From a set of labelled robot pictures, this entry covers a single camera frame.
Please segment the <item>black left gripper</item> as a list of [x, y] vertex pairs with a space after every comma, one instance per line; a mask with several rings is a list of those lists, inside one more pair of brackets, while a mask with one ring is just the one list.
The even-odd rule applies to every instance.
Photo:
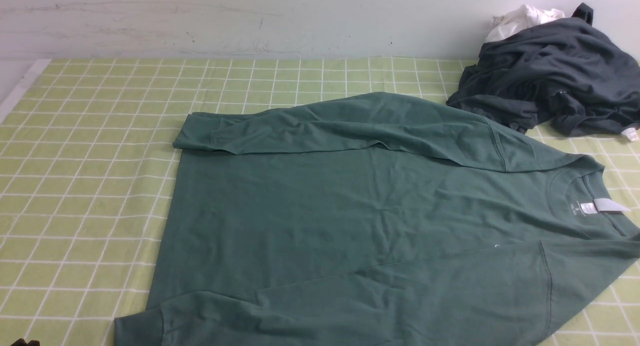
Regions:
[[38, 340], [18, 339], [11, 346], [41, 346], [41, 343]]

